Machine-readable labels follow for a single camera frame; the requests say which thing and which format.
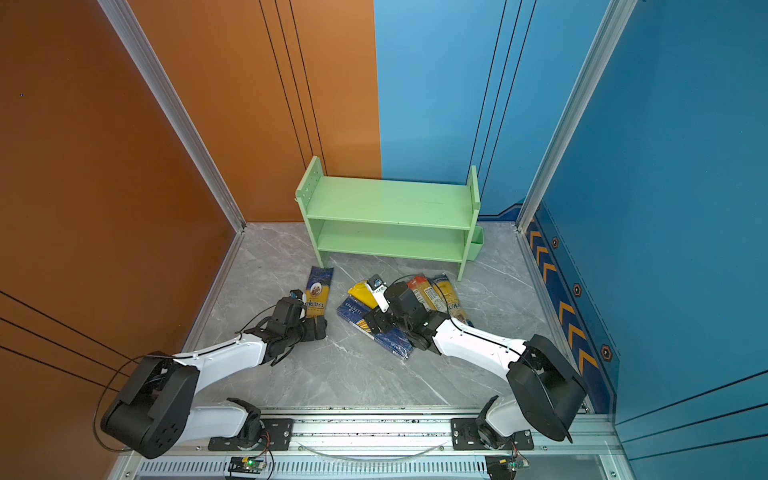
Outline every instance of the blue wall panel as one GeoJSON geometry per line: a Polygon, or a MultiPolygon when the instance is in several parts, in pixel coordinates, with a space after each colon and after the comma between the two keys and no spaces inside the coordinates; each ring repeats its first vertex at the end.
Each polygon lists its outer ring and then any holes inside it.
{"type": "Polygon", "coordinates": [[[382,177],[463,184],[472,162],[482,214],[519,202],[607,4],[376,0],[382,177]]]}
{"type": "Polygon", "coordinates": [[[382,178],[466,182],[503,6],[374,3],[382,178]]]}
{"type": "MultiPolygon", "coordinates": [[[[768,398],[753,379],[666,408],[768,369],[766,23],[765,2],[638,2],[545,195],[621,357],[623,441],[768,398]]],[[[632,457],[762,435],[763,410],[625,446],[632,457]]],[[[764,442],[734,445],[738,458],[710,459],[751,463],[764,442]]],[[[633,466],[679,478],[718,449],[633,466]]]]}
{"type": "Polygon", "coordinates": [[[635,460],[631,465],[638,479],[765,478],[765,472],[768,472],[768,455],[744,455],[744,453],[766,450],[768,450],[768,438],[761,438],[635,460]]]}
{"type": "MultiPolygon", "coordinates": [[[[521,43],[532,7],[526,11],[527,5],[523,2],[520,14],[523,29],[518,25],[515,33],[521,43]]],[[[481,214],[499,214],[528,193],[607,5],[608,0],[536,2],[511,94],[509,86],[502,85],[497,109],[504,110],[507,97],[509,105],[501,133],[493,134],[498,144],[495,151],[488,148],[478,172],[483,189],[481,214]]],[[[505,75],[510,86],[517,55],[514,60],[505,75]]]]}

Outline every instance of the black mounting plate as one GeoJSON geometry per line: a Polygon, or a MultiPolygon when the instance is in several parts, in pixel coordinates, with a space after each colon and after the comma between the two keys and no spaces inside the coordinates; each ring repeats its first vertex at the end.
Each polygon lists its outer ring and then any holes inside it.
{"type": "MultiPolygon", "coordinates": [[[[480,440],[475,419],[451,419],[451,435],[454,450],[491,450],[480,440]]],[[[512,450],[513,442],[517,450],[533,450],[534,448],[530,430],[512,434],[509,441],[500,450],[512,450]]]]}
{"type": "MultiPolygon", "coordinates": [[[[270,450],[285,452],[293,434],[293,419],[261,419],[261,421],[264,422],[266,432],[270,434],[270,450]]],[[[264,450],[264,446],[264,440],[260,440],[248,452],[261,452],[264,450]]],[[[208,450],[211,452],[236,451],[238,450],[237,440],[227,437],[213,437],[208,442],[208,450]]]]}

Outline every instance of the gray marble floor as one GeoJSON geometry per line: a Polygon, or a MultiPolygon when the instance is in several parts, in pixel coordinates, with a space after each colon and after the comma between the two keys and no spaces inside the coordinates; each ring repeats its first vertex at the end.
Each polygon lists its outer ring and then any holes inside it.
{"type": "MultiPolygon", "coordinates": [[[[300,343],[274,367],[240,371],[197,396],[201,402],[236,396],[256,406],[467,406],[511,391],[505,380],[465,360],[415,349],[402,361],[338,316],[356,282],[378,273],[393,281],[407,273],[446,272],[476,327],[502,336],[551,338],[525,259],[510,223],[482,223],[485,245],[457,282],[454,263],[332,253],[335,267],[327,337],[300,343]]],[[[234,337],[255,313],[291,289],[306,287],[315,254],[303,223],[251,223],[197,348],[234,337]]]]}

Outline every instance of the yellow pasta bag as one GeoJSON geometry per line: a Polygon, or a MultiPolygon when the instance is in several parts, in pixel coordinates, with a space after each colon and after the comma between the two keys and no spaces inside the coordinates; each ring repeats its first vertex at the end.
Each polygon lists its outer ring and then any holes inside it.
{"type": "Polygon", "coordinates": [[[349,292],[347,293],[360,300],[368,308],[376,308],[378,306],[376,299],[373,298],[373,295],[371,295],[371,293],[366,288],[365,282],[355,283],[355,285],[350,288],[349,292]]]}
{"type": "Polygon", "coordinates": [[[320,268],[313,266],[310,279],[306,282],[306,317],[324,315],[328,292],[331,290],[331,278],[333,268],[320,268]]]}

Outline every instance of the pasta package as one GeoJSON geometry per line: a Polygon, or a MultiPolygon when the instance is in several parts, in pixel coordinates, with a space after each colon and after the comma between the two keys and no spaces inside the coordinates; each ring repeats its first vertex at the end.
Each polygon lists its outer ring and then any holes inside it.
{"type": "Polygon", "coordinates": [[[427,309],[428,312],[432,310],[438,310],[443,313],[448,313],[448,307],[437,294],[432,285],[429,284],[427,277],[423,275],[416,275],[408,281],[408,287],[416,295],[419,302],[427,309]]]}
{"type": "Polygon", "coordinates": [[[376,302],[376,299],[373,298],[373,295],[370,293],[370,291],[366,288],[365,282],[358,282],[355,283],[355,285],[349,289],[347,292],[349,295],[354,296],[361,302],[365,303],[365,305],[368,308],[376,308],[379,304],[376,302]]]}
{"type": "Polygon", "coordinates": [[[328,303],[328,292],[331,290],[331,278],[333,268],[320,268],[313,266],[310,271],[310,279],[306,281],[306,316],[325,315],[328,303]]]}
{"type": "Polygon", "coordinates": [[[413,345],[411,345],[410,340],[408,340],[408,337],[401,329],[393,328],[387,333],[373,335],[371,328],[363,318],[371,309],[354,296],[348,296],[336,311],[342,318],[347,319],[360,331],[372,338],[373,341],[392,352],[393,355],[397,355],[400,359],[407,360],[413,351],[413,345]]]}
{"type": "Polygon", "coordinates": [[[451,280],[448,280],[448,276],[443,273],[442,275],[430,278],[429,282],[432,285],[437,286],[438,290],[445,296],[445,301],[448,304],[448,312],[451,316],[459,322],[471,326],[472,324],[469,322],[469,318],[467,318],[467,312],[464,311],[462,304],[458,301],[458,295],[456,295],[456,291],[453,290],[453,285],[451,285],[451,280]]]}

